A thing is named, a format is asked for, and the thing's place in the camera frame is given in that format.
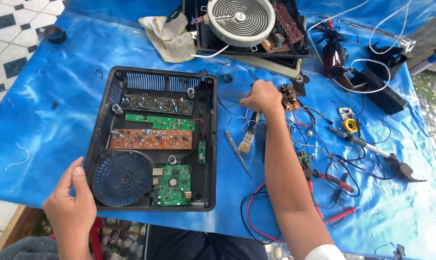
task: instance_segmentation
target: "black ring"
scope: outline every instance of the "black ring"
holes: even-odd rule
[[[61,30],[61,28],[59,27],[54,27],[54,26],[46,28],[45,31],[43,32],[43,35],[52,44],[61,44],[67,39],[67,35],[65,34],[65,31]]]

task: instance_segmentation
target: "white cloth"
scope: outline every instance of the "white cloth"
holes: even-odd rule
[[[322,245],[314,248],[305,260],[345,260],[340,249],[334,245]]]
[[[139,18],[138,22],[146,29],[146,34],[154,48],[165,62],[185,62],[195,54],[192,35],[186,30],[187,18],[180,13],[177,18],[166,23],[165,16]]]

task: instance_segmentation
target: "paintbrush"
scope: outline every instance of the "paintbrush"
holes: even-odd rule
[[[253,120],[254,122],[249,123],[249,128],[247,128],[247,132],[245,133],[244,140],[239,144],[239,151],[245,154],[248,154],[250,152],[250,145],[252,144],[253,137],[255,136],[255,127],[260,119],[261,113],[259,112],[253,112],[252,117],[250,120]]]

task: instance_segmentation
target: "white sleeve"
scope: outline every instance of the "white sleeve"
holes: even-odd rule
[[[305,260],[345,260],[340,249],[334,245],[322,245],[314,248]]]

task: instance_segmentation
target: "power adapter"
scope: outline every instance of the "power adapter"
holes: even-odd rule
[[[362,72],[358,72],[356,70],[352,70],[351,72],[354,75],[354,77],[350,80],[351,83],[355,86],[366,83],[364,86],[364,91],[374,91],[385,86],[383,80],[369,69],[365,69]],[[389,86],[385,87],[381,91],[368,93],[366,96],[387,115],[393,115],[403,111],[407,106],[407,102]]]

